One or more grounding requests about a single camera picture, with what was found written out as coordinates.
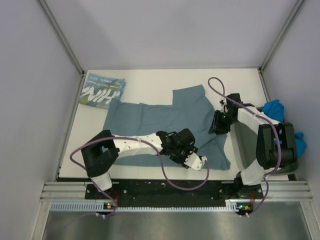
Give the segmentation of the grey-blue t shirt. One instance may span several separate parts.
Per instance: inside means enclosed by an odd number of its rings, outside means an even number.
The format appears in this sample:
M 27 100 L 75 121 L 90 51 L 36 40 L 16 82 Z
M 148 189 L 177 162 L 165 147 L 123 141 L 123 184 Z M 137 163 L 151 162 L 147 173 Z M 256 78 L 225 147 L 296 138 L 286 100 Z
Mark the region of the grey-blue t shirt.
M 103 129 L 113 135 L 128 137 L 189 129 L 195 138 L 198 154 L 207 157 L 209 167 L 225 171 L 231 166 L 224 153 L 227 136 L 209 132 L 214 113 L 204 87 L 197 85 L 173 90 L 171 105 L 136 104 L 113 99 Z

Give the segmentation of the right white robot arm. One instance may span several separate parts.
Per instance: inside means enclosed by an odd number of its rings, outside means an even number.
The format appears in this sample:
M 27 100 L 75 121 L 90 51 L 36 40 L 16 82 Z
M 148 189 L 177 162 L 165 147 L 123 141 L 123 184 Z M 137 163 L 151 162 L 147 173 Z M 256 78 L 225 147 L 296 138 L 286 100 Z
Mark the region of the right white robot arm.
M 224 135 L 236 123 L 247 126 L 256 135 L 255 158 L 240 171 L 233 184 L 233 192 L 245 198 L 269 175 L 285 175 L 298 167 L 298 150 L 294 126 L 290 122 L 268 117 L 262 109 L 243 103 L 239 93 L 225 97 L 223 110 L 216 110 L 209 133 Z

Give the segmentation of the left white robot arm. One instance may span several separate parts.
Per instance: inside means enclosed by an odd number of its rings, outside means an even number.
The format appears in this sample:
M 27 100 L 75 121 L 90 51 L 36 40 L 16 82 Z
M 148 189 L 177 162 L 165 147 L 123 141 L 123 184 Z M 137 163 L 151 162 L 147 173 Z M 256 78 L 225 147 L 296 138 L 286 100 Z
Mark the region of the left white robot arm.
M 158 131 L 130 137 L 112 135 L 110 130 L 103 130 L 81 149 L 81 154 L 87 176 L 97 184 L 97 194 L 106 199 L 114 191 L 109 169 L 117 159 L 160 154 L 184 168 L 200 171 L 207 159 L 197 154 L 194 143 L 195 137 L 187 128 L 180 132 Z

